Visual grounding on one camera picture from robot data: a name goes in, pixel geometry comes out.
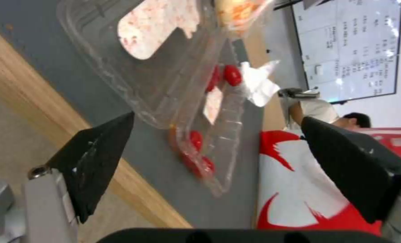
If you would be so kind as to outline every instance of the floor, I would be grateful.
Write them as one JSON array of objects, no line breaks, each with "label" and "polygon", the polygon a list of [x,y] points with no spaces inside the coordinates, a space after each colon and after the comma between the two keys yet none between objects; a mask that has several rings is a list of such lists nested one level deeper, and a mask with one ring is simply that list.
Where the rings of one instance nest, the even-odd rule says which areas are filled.
[{"label": "floor", "polygon": [[[0,180],[8,182],[22,204],[21,186],[33,166],[45,163],[57,148],[0,100]],[[107,191],[96,213],[80,226],[79,242],[92,243],[114,231],[152,227],[140,214]]]}]

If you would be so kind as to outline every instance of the white shirt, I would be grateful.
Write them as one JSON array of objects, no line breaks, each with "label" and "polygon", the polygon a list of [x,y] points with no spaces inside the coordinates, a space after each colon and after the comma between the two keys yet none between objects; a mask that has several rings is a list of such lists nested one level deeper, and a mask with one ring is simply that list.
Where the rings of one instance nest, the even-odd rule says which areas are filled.
[{"label": "white shirt", "polygon": [[[326,123],[334,123],[340,117],[334,107],[324,100],[301,100],[299,101],[304,116],[310,116]],[[292,128],[299,128],[295,122],[291,123]]]}]

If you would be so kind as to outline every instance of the black hair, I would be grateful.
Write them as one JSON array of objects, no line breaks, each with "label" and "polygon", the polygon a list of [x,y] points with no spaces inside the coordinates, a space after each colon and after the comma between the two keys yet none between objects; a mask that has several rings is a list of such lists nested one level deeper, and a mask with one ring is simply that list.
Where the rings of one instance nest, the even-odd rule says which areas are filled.
[{"label": "black hair", "polygon": [[349,113],[345,116],[343,116],[344,118],[347,119],[352,119],[355,118],[356,119],[356,124],[360,127],[360,128],[364,128],[364,129],[369,129],[372,127],[372,123],[370,121],[370,117],[366,114],[362,114],[362,113],[358,113],[358,112],[352,112]]}]

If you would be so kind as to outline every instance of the gray table surface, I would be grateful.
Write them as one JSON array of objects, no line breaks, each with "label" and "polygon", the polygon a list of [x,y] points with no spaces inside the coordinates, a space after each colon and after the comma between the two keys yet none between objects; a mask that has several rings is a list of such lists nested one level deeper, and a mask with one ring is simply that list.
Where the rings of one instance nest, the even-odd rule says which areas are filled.
[{"label": "gray table surface", "polygon": [[[56,18],[58,2],[0,0],[0,34],[92,126],[129,112],[128,104],[84,62],[66,36]],[[6,24],[13,29],[6,29]],[[234,46],[239,60],[247,60],[242,42]],[[250,228],[258,187],[262,114],[261,109],[245,104],[233,184],[219,198],[179,162],[169,148],[167,131],[139,119],[123,157],[194,227]]]}]

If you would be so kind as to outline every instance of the white fabric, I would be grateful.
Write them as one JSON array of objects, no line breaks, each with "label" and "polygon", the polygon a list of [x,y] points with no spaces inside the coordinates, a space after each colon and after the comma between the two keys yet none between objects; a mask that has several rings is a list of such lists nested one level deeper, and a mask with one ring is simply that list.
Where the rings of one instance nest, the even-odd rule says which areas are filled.
[{"label": "white fabric", "polygon": [[[302,135],[301,131],[290,131]],[[258,216],[267,200],[277,193],[268,209],[268,222],[278,226],[304,227],[318,223],[310,210],[331,218],[348,200],[325,174],[305,140],[282,141],[274,146],[293,168],[285,168],[275,158],[260,155]]]}]

